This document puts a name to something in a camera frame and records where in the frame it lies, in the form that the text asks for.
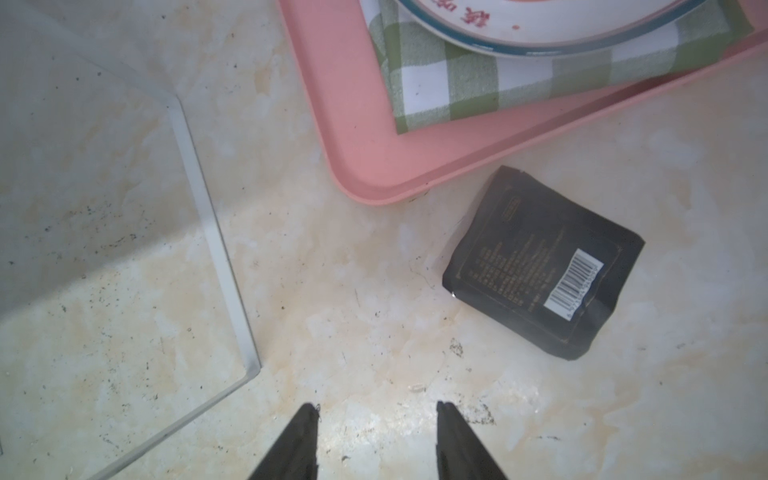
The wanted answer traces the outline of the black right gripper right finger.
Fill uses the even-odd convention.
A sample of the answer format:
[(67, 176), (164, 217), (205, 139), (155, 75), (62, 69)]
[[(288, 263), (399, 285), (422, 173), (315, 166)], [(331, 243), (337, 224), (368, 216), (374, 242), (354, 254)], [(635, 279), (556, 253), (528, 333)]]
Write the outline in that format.
[(453, 403), (438, 401), (436, 410), (436, 457), (440, 480), (507, 480)]

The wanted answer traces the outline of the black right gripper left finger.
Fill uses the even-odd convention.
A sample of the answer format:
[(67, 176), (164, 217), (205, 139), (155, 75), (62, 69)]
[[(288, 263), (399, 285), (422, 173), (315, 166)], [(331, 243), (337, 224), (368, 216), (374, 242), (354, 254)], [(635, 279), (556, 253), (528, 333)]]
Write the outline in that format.
[(304, 403), (248, 477), (249, 480), (316, 480), (319, 412)]

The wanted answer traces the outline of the black barcode tea bag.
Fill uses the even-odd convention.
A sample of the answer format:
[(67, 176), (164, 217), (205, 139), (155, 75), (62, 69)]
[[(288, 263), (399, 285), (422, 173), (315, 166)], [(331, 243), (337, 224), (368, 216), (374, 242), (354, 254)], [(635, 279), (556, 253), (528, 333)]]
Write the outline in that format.
[(644, 245), (631, 230), (503, 166), (442, 285), (544, 352), (573, 361), (612, 315)]

